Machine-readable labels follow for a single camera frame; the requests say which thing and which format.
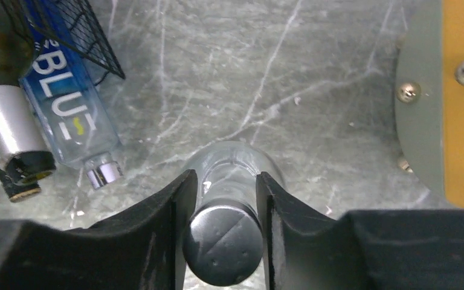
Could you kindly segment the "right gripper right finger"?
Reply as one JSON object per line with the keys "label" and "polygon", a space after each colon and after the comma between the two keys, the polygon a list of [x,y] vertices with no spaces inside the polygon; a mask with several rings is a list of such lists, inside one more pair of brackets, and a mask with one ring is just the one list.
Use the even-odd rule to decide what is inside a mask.
{"label": "right gripper right finger", "polygon": [[352,210],[329,218],[256,178],[268,289],[464,289],[464,210]]}

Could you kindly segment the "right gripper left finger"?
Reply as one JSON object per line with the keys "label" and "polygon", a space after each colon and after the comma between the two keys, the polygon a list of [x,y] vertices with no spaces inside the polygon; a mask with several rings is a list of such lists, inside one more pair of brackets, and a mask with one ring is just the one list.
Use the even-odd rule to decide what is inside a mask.
{"label": "right gripper left finger", "polygon": [[182,289],[181,240],[197,189],[187,170],[89,228],[0,220],[0,289]]}

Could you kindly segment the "clear round bottle silver cap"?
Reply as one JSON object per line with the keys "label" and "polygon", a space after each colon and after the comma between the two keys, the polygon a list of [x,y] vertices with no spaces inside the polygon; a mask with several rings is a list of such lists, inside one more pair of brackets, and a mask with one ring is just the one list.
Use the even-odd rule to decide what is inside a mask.
{"label": "clear round bottle silver cap", "polygon": [[182,169],[198,177],[195,211],[183,238],[185,261],[203,282],[237,285],[257,269],[264,252],[256,176],[267,172],[285,186],[283,173],[267,153],[240,141],[203,148]]}

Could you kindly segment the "blue square bottle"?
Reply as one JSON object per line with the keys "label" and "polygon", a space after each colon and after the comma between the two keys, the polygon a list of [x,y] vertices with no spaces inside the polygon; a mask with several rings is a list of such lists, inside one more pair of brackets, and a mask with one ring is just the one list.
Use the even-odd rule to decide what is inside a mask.
{"label": "blue square bottle", "polygon": [[120,139],[78,54],[49,42],[22,84],[59,163],[85,171],[94,189],[122,176]]}

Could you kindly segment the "dark wine bottle white neck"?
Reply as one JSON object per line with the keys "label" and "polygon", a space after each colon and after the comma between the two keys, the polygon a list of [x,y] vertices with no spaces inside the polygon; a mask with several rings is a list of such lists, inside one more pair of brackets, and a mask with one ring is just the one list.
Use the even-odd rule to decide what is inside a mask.
{"label": "dark wine bottle white neck", "polygon": [[56,165],[19,81],[37,55],[17,1],[0,1],[0,168],[17,185],[50,176]]}

